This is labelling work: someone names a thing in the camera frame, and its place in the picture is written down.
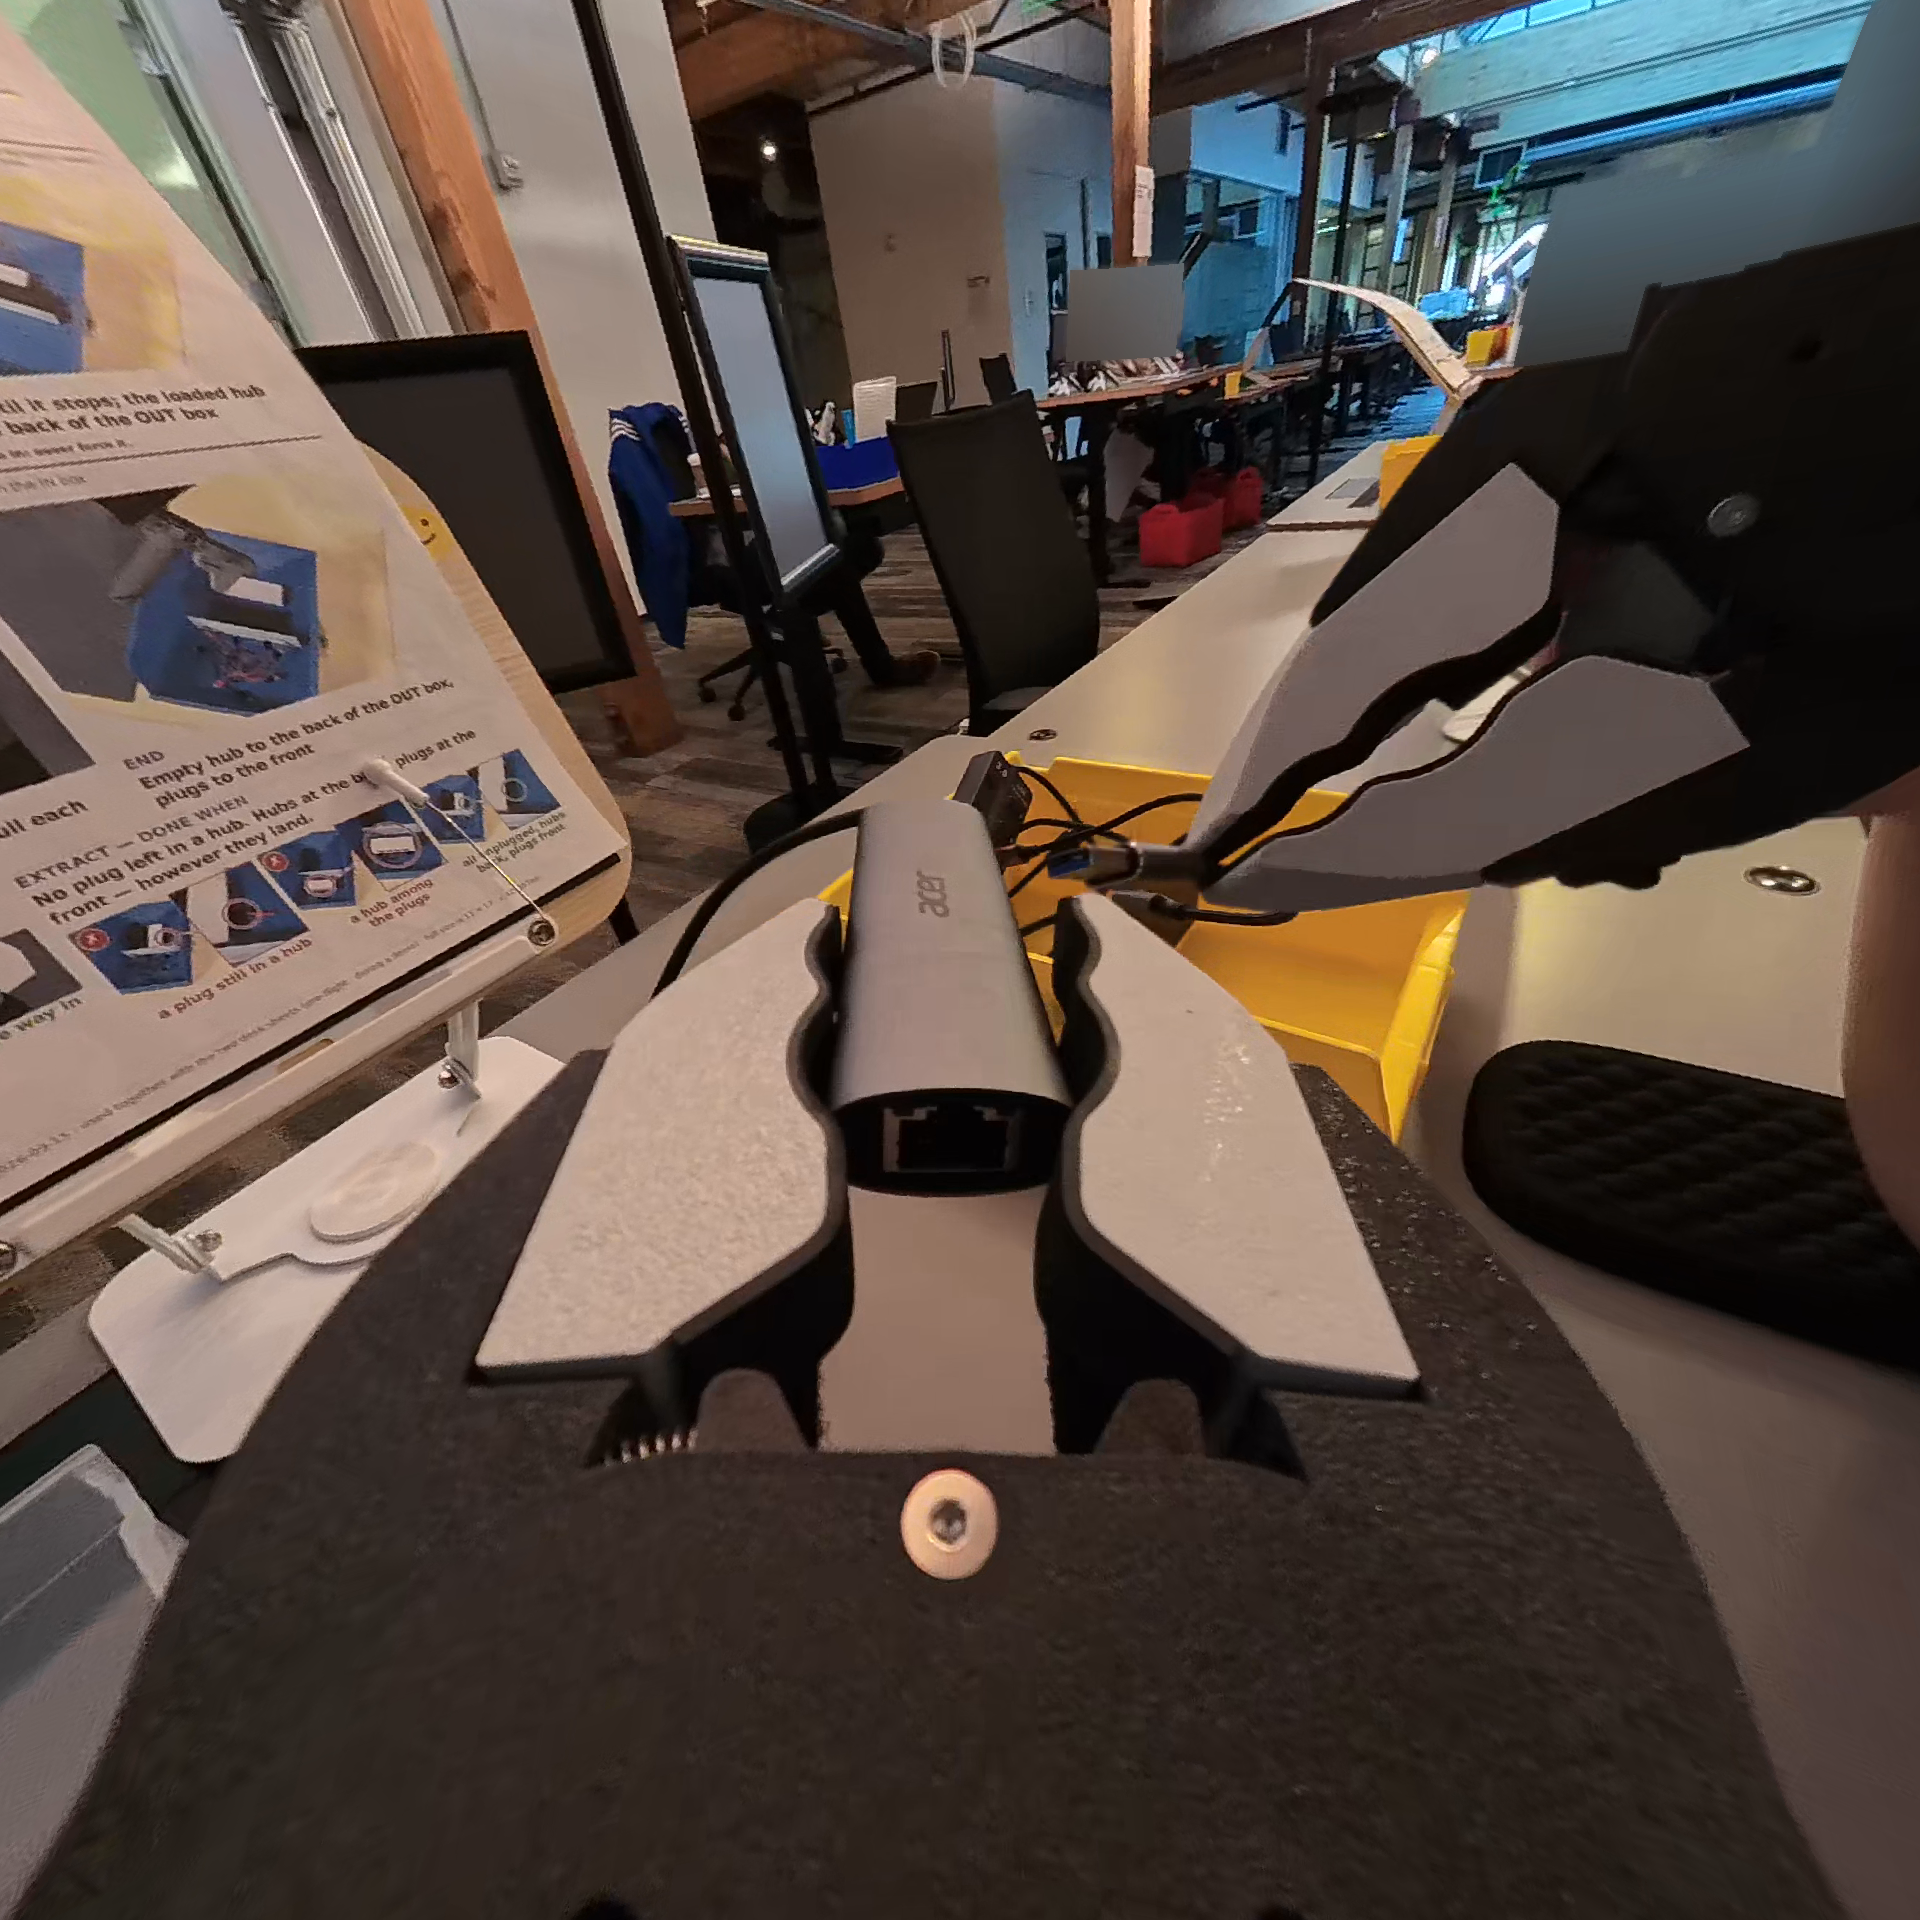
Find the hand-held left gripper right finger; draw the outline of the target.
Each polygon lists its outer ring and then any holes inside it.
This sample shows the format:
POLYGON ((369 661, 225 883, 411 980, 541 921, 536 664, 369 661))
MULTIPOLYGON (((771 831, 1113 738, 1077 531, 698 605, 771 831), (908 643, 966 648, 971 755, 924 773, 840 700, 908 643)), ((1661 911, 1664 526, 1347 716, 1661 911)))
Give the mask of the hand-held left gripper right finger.
POLYGON ((1183 1385, 1212 1459, 1285 1459, 1274 1394, 1418 1400, 1418 1363, 1268 1032, 1104 896, 1066 900, 1071 1117, 1037 1217, 1052 1447, 1183 1385))

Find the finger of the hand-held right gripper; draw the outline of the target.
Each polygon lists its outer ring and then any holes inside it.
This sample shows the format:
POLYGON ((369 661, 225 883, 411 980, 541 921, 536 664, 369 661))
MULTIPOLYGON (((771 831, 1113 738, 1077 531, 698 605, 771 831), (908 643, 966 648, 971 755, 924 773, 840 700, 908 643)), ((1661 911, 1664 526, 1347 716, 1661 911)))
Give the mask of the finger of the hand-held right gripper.
POLYGON ((1330 817, 1248 851, 1206 900, 1319 911, 1461 890, 1491 866, 1745 749, 1693 674, 1573 658, 1508 693, 1453 752, 1365 782, 1330 817))
POLYGON ((1452 508, 1379 577, 1322 617, 1238 724, 1190 826, 1225 860, 1291 812, 1285 791, 1358 765, 1438 700, 1453 664, 1494 658, 1549 608, 1556 500, 1513 463, 1452 508))

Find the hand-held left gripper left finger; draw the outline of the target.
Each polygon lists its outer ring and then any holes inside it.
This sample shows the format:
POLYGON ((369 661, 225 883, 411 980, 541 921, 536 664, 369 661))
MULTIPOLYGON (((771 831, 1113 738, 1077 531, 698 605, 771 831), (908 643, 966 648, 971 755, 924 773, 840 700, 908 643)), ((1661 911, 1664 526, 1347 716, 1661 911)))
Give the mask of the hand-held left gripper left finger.
POLYGON ((726 1371, 820 1441, 848 1328, 845 1142, 817 1096, 841 921, 792 903, 649 995, 599 1062, 479 1338, 487 1380, 623 1377, 655 1429, 726 1371))

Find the grey slim usb hub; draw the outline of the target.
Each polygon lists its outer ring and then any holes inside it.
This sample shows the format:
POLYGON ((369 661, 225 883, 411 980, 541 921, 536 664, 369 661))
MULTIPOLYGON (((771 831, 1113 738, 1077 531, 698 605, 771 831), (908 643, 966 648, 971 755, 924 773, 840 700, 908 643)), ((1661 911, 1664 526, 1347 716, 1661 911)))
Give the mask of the grey slim usb hub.
POLYGON ((1071 1090, 967 804, 860 814, 830 1107, 860 1190, 971 1195, 1052 1174, 1071 1090))

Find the clear plastic bin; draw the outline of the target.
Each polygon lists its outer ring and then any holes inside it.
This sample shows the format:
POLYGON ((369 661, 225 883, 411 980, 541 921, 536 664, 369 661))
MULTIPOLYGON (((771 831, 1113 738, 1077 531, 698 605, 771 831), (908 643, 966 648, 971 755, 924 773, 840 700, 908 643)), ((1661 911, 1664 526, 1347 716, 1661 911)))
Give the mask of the clear plastic bin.
POLYGON ((81 1793, 181 1550, 96 1443, 3 1506, 3 1831, 81 1793))

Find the person's right forearm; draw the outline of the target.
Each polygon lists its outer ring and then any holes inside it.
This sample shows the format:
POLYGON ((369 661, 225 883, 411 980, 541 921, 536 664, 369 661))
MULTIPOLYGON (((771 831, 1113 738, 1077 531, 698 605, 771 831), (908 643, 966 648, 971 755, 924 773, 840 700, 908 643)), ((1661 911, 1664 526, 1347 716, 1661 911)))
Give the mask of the person's right forearm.
POLYGON ((1916 773, 1860 804, 1838 1096, 1872 1190, 1916 1246, 1916 773))

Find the red bag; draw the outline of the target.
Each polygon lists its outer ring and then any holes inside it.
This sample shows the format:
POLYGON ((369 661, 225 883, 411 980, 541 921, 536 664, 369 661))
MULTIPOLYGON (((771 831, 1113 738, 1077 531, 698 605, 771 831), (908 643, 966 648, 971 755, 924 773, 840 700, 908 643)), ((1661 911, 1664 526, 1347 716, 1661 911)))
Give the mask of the red bag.
POLYGON ((1256 466, 1196 473, 1177 500, 1139 513, 1139 566, 1196 566, 1228 534, 1261 520, 1266 474, 1256 466))

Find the black wrist rest pad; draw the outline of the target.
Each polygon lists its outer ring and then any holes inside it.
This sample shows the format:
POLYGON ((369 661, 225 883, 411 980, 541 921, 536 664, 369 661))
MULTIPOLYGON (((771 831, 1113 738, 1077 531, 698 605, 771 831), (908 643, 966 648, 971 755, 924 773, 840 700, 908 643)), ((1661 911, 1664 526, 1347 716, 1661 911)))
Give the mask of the black wrist rest pad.
POLYGON ((1916 1250, 1837 1096, 1517 1043, 1473 1076, 1461 1171, 1491 1212, 1556 1254, 1916 1371, 1916 1250))

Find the black office chair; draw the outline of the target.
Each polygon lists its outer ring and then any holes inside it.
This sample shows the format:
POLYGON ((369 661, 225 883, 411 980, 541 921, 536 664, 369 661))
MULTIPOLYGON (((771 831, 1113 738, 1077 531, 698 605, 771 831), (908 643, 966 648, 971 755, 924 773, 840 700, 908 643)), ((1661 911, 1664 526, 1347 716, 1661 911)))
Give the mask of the black office chair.
POLYGON ((1101 603, 1027 392, 888 424, 949 603, 977 738, 1090 664, 1101 603))

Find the white metal document stand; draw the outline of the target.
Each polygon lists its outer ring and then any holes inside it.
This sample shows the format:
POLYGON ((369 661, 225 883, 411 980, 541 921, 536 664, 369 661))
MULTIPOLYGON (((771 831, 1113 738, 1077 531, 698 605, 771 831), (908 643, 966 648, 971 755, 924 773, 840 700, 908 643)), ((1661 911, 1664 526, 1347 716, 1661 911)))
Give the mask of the white metal document stand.
POLYGON ((225 1462, 320 1319, 426 1201, 555 1075, 482 1039, 482 995, 559 943, 555 911, 617 866, 607 823, 541 749, 366 758, 234 836, 169 853, 89 910, 75 955, 139 1013, 142 1096, 163 1124, 242 1136, 419 1029, 416 1071, 342 1136, 293 1152, 211 1212, 160 1226, 86 1328, 193 1465, 225 1462))

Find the printed instruction sheet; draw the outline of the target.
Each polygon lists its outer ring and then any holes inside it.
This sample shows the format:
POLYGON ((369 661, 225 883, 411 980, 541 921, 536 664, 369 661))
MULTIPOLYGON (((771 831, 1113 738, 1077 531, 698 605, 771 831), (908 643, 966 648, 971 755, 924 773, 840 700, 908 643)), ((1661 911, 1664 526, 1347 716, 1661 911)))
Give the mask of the printed instruction sheet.
POLYGON ((276 326, 3 23, 3 1234, 628 862, 276 326))

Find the upright display board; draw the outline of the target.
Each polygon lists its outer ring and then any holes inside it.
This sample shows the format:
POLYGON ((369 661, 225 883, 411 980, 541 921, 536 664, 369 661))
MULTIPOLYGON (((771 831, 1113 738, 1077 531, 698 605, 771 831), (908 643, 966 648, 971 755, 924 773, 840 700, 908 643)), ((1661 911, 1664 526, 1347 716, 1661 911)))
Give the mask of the upright display board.
POLYGON ((771 263, 683 233, 666 252, 726 447, 729 478, 711 494, 739 494, 771 605, 798 605, 840 561, 841 527, 798 392, 771 263))

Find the blue jacket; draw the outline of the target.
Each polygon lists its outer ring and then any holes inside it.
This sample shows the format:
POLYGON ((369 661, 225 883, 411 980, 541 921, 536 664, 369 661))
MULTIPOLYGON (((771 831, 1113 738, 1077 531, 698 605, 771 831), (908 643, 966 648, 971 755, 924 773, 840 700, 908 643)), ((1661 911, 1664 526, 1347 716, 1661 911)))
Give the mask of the blue jacket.
POLYGON ((684 649, 691 549, 672 513, 697 494, 691 442, 672 402, 607 409, 607 485, 642 617, 666 649, 684 649))

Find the black partition panel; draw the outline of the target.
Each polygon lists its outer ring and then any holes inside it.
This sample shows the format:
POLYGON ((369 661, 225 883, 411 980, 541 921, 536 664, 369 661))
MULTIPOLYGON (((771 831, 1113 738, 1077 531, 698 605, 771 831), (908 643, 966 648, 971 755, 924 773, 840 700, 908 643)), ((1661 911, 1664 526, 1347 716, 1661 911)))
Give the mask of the black partition panel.
POLYGON ((631 653, 537 353, 522 330, 296 348, 348 435, 444 519, 548 693, 631 653))

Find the wooden post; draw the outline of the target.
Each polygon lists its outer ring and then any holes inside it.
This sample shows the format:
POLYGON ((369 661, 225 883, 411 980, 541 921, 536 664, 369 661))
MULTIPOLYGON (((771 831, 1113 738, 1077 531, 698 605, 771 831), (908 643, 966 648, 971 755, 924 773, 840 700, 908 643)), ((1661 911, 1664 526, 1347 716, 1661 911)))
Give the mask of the wooden post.
POLYGON ((623 547, 571 429, 536 299, 516 270, 434 10, 429 4, 338 4, 338 13, 460 326, 468 333, 522 333, 536 348, 561 457, 588 513, 588 534, 613 591, 615 627, 631 661, 627 677, 602 690, 602 703, 627 755, 658 755, 678 746, 684 730, 647 643, 623 547))

